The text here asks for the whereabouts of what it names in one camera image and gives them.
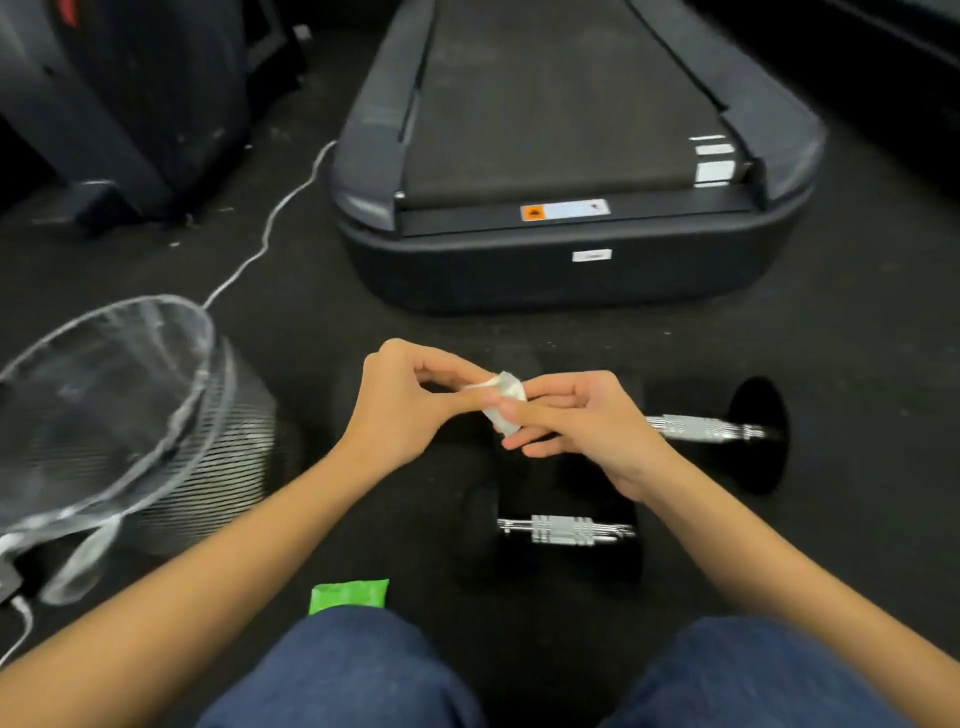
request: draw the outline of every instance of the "black floor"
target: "black floor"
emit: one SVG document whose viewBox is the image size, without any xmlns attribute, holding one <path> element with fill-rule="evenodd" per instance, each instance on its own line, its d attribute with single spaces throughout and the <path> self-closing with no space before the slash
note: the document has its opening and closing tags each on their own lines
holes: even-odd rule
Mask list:
<svg viewBox="0 0 960 728">
<path fill-rule="evenodd" d="M 201 301 L 256 249 L 270 208 L 336 136 L 375 44 L 365 35 L 319 38 L 305 88 L 259 124 L 242 167 L 195 229 L 142 227 L 67 243 L 0 224 L 0 358 L 118 299 L 169 292 Z M 283 212 L 273 249 L 215 304 L 215 319 L 276 396 L 318 430 L 338 365 L 392 336 L 479 363 L 499 344 L 525 343 L 555 370 L 628 367 L 651 379 L 721 383 L 770 375 L 814 419 L 781 490 L 752 505 L 825 567 L 960 655 L 960 205 L 822 111 L 831 138 L 816 197 L 774 268 L 743 293 L 604 311 L 404 313 L 352 273 L 318 184 Z M 697 387 L 704 408 L 721 406 L 721 389 Z M 449 528 L 485 457 L 468 430 L 448 433 L 358 504 L 159 724 L 190 724 L 305 613 L 319 582 L 389 576 L 390 606 L 464 675 L 494 725 L 594 724 L 680 626 L 725 609 L 655 523 L 646 524 L 638 594 L 570 578 L 458 587 Z M 39 636 L 143 566 L 118 559 L 94 598 L 42 611 Z M 6 644 L 15 622 L 0 619 Z"/>
</svg>

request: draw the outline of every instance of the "trash can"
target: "trash can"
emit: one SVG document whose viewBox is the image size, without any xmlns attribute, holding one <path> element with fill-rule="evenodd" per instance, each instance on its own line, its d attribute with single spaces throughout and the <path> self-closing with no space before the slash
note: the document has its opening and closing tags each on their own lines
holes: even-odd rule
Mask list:
<svg viewBox="0 0 960 728">
<path fill-rule="evenodd" d="M 89 591 L 121 534 L 172 556 L 301 467 L 299 430 L 187 299 L 92 311 L 0 373 L 0 555 L 89 532 L 47 603 Z"/>
</svg>

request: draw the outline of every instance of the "crumpled white paper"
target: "crumpled white paper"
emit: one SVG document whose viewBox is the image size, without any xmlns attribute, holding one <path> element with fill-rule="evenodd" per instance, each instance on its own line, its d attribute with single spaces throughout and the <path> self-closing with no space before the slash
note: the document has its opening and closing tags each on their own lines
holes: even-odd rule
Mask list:
<svg viewBox="0 0 960 728">
<path fill-rule="evenodd" d="M 510 372 L 500 372 L 500 374 L 490 381 L 485 381 L 482 384 L 473 384 L 469 386 L 468 389 L 473 389 L 474 387 L 494 387 L 496 391 L 504 397 L 509 397 L 513 400 L 527 401 L 527 393 L 523 389 L 523 382 L 510 374 Z M 493 426 L 503 433 L 504 437 L 509 437 L 520 430 L 520 425 L 514 425 L 514 423 L 504 420 L 496 407 L 489 407 L 485 409 L 483 413 L 487 415 L 487 419 L 493 423 Z"/>
</svg>

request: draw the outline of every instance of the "leg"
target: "leg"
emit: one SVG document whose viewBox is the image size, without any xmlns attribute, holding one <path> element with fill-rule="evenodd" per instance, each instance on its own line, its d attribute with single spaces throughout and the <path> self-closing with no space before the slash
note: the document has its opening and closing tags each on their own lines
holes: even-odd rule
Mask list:
<svg viewBox="0 0 960 728">
<path fill-rule="evenodd" d="M 297 624 L 198 728 L 483 728 L 476 698 L 416 627 L 333 607 Z"/>
<path fill-rule="evenodd" d="M 640 678 L 602 728 L 905 728 L 824 646 L 769 619 L 701 619 Z"/>
</svg>

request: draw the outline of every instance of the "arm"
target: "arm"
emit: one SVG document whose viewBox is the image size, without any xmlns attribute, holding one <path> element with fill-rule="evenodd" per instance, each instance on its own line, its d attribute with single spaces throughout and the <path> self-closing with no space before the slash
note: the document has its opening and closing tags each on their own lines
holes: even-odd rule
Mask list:
<svg viewBox="0 0 960 728">
<path fill-rule="evenodd" d="M 497 399 L 489 388 L 429 394 L 420 382 L 459 389 L 490 377 L 406 342 L 371 354 L 347 433 L 324 460 L 0 673 L 5 728 L 147 720 L 236 637 L 353 503 L 417 457 L 447 419 Z"/>
<path fill-rule="evenodd" d="M 524 428 L 504 440 L 530 457 L 583 452 L 623 495 L 644 502 L 731 601 L 819 638 L 921 726 L 960 722 L 960 664 L 821 569 L 684 460 L 610 373 L 549 375 L 504 400 Z M 558 437 L 534 442 L 549 432 Z"/>
</svg>

